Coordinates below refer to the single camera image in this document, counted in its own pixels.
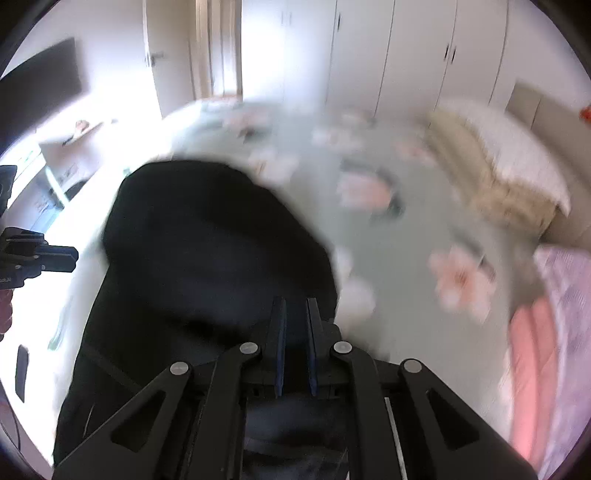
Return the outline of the person left hand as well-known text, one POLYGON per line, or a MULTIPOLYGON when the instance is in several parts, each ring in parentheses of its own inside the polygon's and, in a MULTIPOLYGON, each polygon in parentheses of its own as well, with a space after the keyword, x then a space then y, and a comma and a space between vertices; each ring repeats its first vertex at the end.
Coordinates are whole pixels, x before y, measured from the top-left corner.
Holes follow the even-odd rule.
POLYGON ((0 291, 0 340, 3 339, 4 335, 12 326, 12 290, 1 290, 0 291))

